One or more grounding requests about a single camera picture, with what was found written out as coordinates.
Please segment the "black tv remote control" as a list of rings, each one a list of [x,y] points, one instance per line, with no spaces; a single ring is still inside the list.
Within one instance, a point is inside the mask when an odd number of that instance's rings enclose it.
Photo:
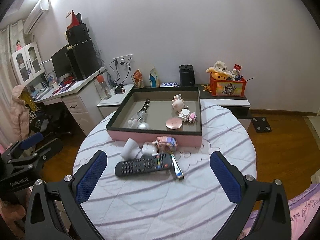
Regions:
[[[114,172],[117,177],[126,177],[166,171],[172,167],[173,163],[170,154],[157,153],[153,156],[143,155],[139,159],[121,161],[115,166]]]

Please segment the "pink bed sheet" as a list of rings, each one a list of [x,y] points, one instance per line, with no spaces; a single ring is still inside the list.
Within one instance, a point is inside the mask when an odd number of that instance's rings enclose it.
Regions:
[[[288,201],[291,239],[298,239],[311,224],[319,209],[319,184],[311,184],[300,195]]]

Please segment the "black hair clip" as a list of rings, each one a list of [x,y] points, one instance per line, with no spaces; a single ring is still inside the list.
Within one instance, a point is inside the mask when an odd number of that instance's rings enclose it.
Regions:
[[[147,98],[141,110],[146,112],[150,106],[150,103],[150,99]]]

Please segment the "wall power outlet strip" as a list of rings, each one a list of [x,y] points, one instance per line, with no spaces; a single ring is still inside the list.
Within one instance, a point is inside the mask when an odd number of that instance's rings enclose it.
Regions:
[[[118,56],[118,57],[114,57],[113,58],[114,60],[117,60],[117,62],[119,64],[125,64],[125,63],[133,63],[135,60],[134,60],[134,57],[133,57],[133,54],[128,54],[128,55],[124,55],[124,56]]]

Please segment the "rose gold round tin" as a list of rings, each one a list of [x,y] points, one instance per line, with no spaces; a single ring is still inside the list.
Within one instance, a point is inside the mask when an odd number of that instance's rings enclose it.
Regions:
[[[181,131],[183,127],[183,121],[180,118],[170,118],[165,123],[167,130]]]

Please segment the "pink pig figurine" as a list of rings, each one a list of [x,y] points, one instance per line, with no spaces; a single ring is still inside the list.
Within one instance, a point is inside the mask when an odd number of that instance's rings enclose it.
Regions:
[[[182,99],[182,94],[179,93],[174,96],[174,98],[171,101],[172,109],[176,112],[181,112],[182,109],[187,109],[188,106],[184,103],[184,100]]]

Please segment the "black bathroom scale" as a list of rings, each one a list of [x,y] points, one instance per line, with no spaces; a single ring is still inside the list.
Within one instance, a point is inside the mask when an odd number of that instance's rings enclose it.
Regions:
[[[267,118],[264,116],[253,117],[252,124],[257,133],[268,133],[272,131],[271,126],[267,121]]]

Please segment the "white striped quilted tablecloth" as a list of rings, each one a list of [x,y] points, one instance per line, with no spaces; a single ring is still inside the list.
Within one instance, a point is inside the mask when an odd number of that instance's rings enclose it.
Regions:
[[[184,174],[170,171],[118,178],[124,143],[114,141],[100,122],[80,146],[74,170],[98,150],[107,167],[82,208],[104,239],[212,239],[235,208],[209,164],[220,151],[243,174],[255,176],[256,152],[245,128],[231,111],[201,101],[202,146],[180,147],[175,153]]]

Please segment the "clear heart acrylic piece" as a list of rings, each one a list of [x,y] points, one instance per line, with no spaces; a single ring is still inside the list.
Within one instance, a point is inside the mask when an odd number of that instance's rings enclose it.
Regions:
[[[145,122],[146,116],[147,116],[147,113],[145,110],[141,110],[141,111],[137,112],[137,120],[139,122]]]

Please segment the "white wall cupboard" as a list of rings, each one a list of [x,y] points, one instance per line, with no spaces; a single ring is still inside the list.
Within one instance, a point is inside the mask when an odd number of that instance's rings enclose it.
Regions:
[[[11,57],[20,85],[29,84],[45,72],[36,42],[20,48]]]

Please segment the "white pink brick figure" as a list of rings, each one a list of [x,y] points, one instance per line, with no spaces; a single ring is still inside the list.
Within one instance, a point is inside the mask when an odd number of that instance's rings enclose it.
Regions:
[[[191,112],[189,111],[189,109],[184,108],[178,113],[178,117],[183,122],[189,122],[193,124],[196,121],[197,115],[195,114],[195,112]]]

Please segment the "white rabbit figurine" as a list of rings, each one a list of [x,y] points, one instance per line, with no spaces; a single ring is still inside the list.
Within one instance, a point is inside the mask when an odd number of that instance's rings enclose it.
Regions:
[[[130,129],[149,129],[150,126],[146,122],[139,121],[138,119],[130,119],[127,122]]]

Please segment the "pink black storage box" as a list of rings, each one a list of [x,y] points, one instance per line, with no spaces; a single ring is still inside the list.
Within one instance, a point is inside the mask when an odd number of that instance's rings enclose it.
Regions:
[[[178,93],[182,94],[189,109],[195,112],[195,124],[183,125],[177,130],[167,128],[166,121],[175,117],[171,100]],[[143,107],[149,99],[151,104],[147,109],[146,122],[150,129],[129,128],[129,117]],[[132,138],[138,143],[153,141],[156,137],[171,136],[181,147],[200,147],[202,145],[202,120],[200,91],[197,87],[158,87],[134,88],[124,98],[112,118],[106,125],[107,132],[113,140],[126,141]]]

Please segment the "water bottle orange cap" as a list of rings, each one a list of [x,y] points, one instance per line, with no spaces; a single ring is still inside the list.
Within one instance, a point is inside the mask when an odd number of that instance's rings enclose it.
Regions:
[[[98,75],[97,81],[98,81],[99,85],[101,86],[102,91],[105,94],[104,99],[109,99],[112,95],[111,95],[110,89],[109,89],[104,77],[102,75]]]

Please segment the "pink pastel brick figure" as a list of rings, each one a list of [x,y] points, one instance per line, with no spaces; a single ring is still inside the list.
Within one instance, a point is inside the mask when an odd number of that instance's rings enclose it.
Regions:
[[[157,137],[156,140],[152,142],[152,144],[162,152],[174,152],[178,147],[176,139],[169,136]]]

